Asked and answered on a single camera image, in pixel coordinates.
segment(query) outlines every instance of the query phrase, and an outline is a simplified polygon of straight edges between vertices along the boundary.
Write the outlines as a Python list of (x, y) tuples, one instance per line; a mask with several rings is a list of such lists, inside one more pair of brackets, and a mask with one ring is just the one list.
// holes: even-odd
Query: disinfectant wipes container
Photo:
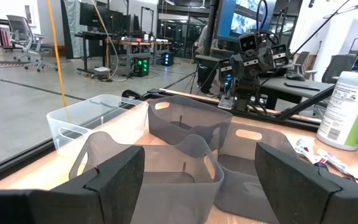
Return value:
[(232, 114), (183, 96), (149, 102), (149, 130), (169, 144), (179, 144), (190, 134), (204, 138), (211, 150), (226, 138)]
[(358, 149), (358, 73), (341, 73), (316, 137), (338, 149)]
[[(103, 131), (91, 134), (70, 171), (70, 179), (130, 146), (117, 143)], [(223, 180), (222, 169), (205, 140), (191, 134), (175, 146), (142, 147), (144, 178), (132, 223), (204, 223)]]
[(139, 100), (99, 95), (50, 112), (47, 119), (59, 155), (76, 158), (95, 131), (105, 131), (121, 144), (134, 144), (144, 133), (148, 107)]
[(228, 213), (278, 223), (256, 173), (254, 160), (257, 142), (264, 142), (297, 157), (284, 134), (232, 123), (224, 145), (218, 151), (224, 180), (214, 204)]

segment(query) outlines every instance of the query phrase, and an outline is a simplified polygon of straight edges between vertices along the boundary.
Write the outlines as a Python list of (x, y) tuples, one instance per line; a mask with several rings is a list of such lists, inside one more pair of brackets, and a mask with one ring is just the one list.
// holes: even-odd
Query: clear plastic bin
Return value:
[(218, 151), (224, 180), (214, 204), (228, 213), (278, 223), (256, 173), (254, 159), (257, 142), (264, 142), (297, 157), (284, 134), (232, 123), (224, 146)]
[(144, 133), (148, 107), (139, 100), (99, 95), (50, 112), (47, 119), (58, 153), (76, 158), (95, 131), (105, 131), (121, 144), (134, 144)]
[[(76, 159), (70, 178), (128, 147), (116, 143), (105, 132), (93, 133)], [(205, 140), (192, 134), (176, 146), (142, 147), (144, 178), (132, 223), (204, 223), (223, 180), (223, 172)]]
[(149, 130), (174, 145), (190, 134), (204, 138), (212, 151), (226, 138), (232, 114), (183, 96), (170, 96), (149, 102)]

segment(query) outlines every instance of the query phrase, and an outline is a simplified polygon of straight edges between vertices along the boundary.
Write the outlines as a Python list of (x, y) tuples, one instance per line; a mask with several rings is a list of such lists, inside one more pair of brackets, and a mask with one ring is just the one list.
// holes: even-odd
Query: wooden table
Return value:
[[(210, 99), (210, 98), (205, 98), (203, 96), (197, 96), (197, 97), (202, 98), (204, 100)], [(118, 122), (123, 122), (123, 121), (130, 122), (130, 120), (128, 121), (125, 120), (126, 119), (125, 114), (120, 115), (114, 120), (116, 119), (118, 120)], [(261, 121), (240, 118), (236, 116), (233, 117), (232, 122), (279, 131), (283, 133), (293, 145), (296, 144), (296, 141), (299, 138), (313, 140), (315, 151), (321, 148), (328, 152), (331, 152), (340, 160), (350, 165), (352, 169), (358, 171), (358, 151), (354, 151), (354, 152), (343, 151), (340, 149), (335, 149), (333, 147), (327, 146), (315, 138), (316, 133), (280, 126), (277, 124), (270, 124)], [(107, 125), (104, 124), (102, 128), (99, 127), (97, 129), (107, 132), (111, 131), (108, 124)], [(85, 139), (78, 138), (76, 141), (73, 141), (65, 145), (63, 150), (75, 154), (81, 149), (84, 142)], [(155, 136), (149, 133), (148, 124), (146, 124), (145, 126), (144, 135), (137, 141), (137, 143), (138, 144), (166, 144), (161, 139), (156, 138)], [(24, 167), (23, 169), (13, 173), (12, 175), (6, 177), (3, 180), (0, 180), (0, 189), (50, 190), (68, 181), (68, 173), (71, 169), (71, 165), (75, 157), (76, 156), (71, 156), (71, 157), (62, 156), (61, 154), (58, 154), (56, 151), (51, 152), (47, 156), (33, 162), (27, 167)], [(328, 165), (328, 167), (332, 173), (341, 175), (341, 173), (339, 173), (335, 168), (331, 167), (330, 165)], [(240, 223), (264, 223), (264, 222), (260, 222), (246, 217), (240, 217), (237, 215), (232, 215), (223, 212), (218, 208), (216, 208), (215, 206), (213, 206), (206, 223), (240, 224)]]

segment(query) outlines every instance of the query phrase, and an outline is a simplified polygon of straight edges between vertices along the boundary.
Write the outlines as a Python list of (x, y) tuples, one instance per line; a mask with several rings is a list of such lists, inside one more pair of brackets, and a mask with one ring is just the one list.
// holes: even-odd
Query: office chair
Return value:
[(357, 59), (357, 55), (333, 55), (321, 82), (335, 84), (342, 72), (352, 70)]
[(55, 63), (45, 62), (42, 57), (42, 54), (46, 51), (52, 50), (49, 46), (42, 45), (42, 39), (44, 39), (45, 36), (33, 34), (27, 19), (24, 17), (7, 15), (7, 19), (12, 30), (11, 43), (23, 46), (25, 52), (25, 54), (14, 57), (14, 59), (20, 62), (20, 58), (27, 57), (27, 59), (30, 60), (31, 57), (34, 57), (36, 61), (26, 64), (25, 69), (28, 69), (29, 66), (36, 65), (37, 72), (40, 72), (41, 68), (44, 69), (44, 66), (51, 66), (57, 71)]
[(303, 71), (303, 64), (306, 62), (310, 52), (302, 52), (293, 64), (293, 68), (287, 70), (287, 78), (304, 81), (305, 72)]
[[(333, 55), (331, 57), (331, 62), (323, 74), (321, 82), (335, 84), (342, 72), (350, 72), (352, 70), (357, 59), (357, 55)], [(317, 118), (322, 118), (328, 102), (329, 98), (317, 103), (314, 106), (313, 115)]]

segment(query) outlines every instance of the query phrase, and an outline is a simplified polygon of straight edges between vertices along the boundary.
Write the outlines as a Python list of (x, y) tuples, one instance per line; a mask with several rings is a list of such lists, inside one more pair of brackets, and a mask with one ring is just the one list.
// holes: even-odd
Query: glass wall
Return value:
[(172, 41), (172, 51), (176, 57), (183, 57), (185, 53), (187, 20), (159, 19), (158, 22), (160, 23), (160, 36)]
[(190, 16), (188, 20), (159, 19), (158, 37), (172, 41), (176, 57), (191, 58), (196, 50), (194, 43), (208, 23), (208, 18)]
[[(283, 33), (282, 33), (280, 42), (281, 42), (281, 44), (286, 44), (287, 47), (289, 47), (291, 44), (293, 31), (295, 30), (296, 18), (297, 17), (295, 17), (295, 16), (287, 16), (285, 18), (285, 22), (284, 22), (284, 26), (283, 26)], [(281, 17), (281, 19), (279, 20), (279, 22), (277, 24), (278, 15), (273, 15), (272, 23), (270, 24), (270, 31), (272, 31), (273, 33), (276, 33), (278, 35), (278, 33), (280, 32), (283, 20), (284, 20), (284, 17)]]
[(186, 39), (186, 50), (185, 58), (192, 58), (196, 47), (194, 47), (195, 42), (201, 35), (201, 31), (204, 26), (208, 24), (208, 18), (205, 17), (193, 17), (190, 16), (189, 29)]

